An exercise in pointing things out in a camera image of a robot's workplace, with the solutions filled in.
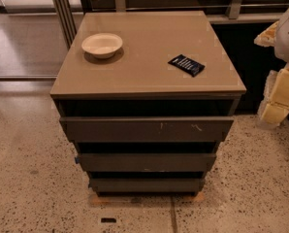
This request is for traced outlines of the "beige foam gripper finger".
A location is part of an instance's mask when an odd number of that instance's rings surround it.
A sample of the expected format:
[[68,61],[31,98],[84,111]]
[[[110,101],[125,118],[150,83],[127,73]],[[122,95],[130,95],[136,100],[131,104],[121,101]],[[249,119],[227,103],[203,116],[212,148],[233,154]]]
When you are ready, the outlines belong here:
[[265,123],[275,125],[279,125],[283,120],[287,118],[289,114],[289,110],[287,108],[273,105],[266,101],[263,101],[261,103],[260,110],[260,119]]
[[278,22],[274,22],[267,29],[261,32],[255,39],[254,44],[260,47],[273,47],[275,42],[275,33]]

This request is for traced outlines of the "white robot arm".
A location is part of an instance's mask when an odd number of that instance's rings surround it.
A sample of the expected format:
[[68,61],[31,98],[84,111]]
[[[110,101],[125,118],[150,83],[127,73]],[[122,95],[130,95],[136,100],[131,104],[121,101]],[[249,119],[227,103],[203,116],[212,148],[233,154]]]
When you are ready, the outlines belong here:
[[273,47],[274,56],[286,65],[279,71],[270,71],[257,115],[263,127],[275,128],[289,115],[289,8],[279,21],[260,33],[254,44]]

